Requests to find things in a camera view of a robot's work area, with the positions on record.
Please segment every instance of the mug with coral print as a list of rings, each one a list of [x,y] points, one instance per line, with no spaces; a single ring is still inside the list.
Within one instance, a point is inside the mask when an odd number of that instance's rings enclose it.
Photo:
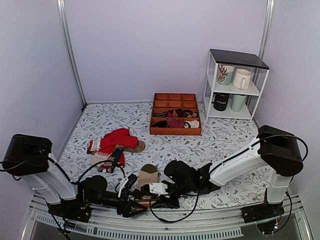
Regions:
[[[234,70],[235,70],[235,66],[219,64],[217,82],[224,86],[229,85],[234,76]]]

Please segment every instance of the teal mug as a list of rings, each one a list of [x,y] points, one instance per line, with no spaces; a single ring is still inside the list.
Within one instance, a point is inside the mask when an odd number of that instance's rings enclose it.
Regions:
[[[247,95],[234,94],[231,102],[231,110],[238,113],[246,101]]]
[[[232,65],[218,65],[218,84],[227,86],[231,83],[234,77],[235,66]]]

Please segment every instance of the black shelf top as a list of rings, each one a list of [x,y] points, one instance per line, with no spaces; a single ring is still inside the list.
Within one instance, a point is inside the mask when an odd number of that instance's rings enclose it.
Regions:
[[[217,64],[269,69],[269,67],[255,54],[219,49],[210,49],[210,53]]]

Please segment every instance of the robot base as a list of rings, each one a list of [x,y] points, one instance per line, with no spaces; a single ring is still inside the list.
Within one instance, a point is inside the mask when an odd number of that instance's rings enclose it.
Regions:
[[[245,223],[260,221],[263,219],[274,218],[279,214],[284,214],[282,204],[259,204],[254,206],[246,206],[241,209],[242,217]]]
[[[86,203],[75,200],[62,200],[60,204],[48,204],[50,214],[64,219],[88,223],[91,216],[91,207]]]

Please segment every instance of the black mug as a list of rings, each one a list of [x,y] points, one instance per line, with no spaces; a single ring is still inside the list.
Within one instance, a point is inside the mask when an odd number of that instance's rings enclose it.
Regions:
[[[216,93],[214,102],[213,102],[213,107],[215,110],[218,111],[224,111],[227,109],[227,104],[229,100],[229,93]]]

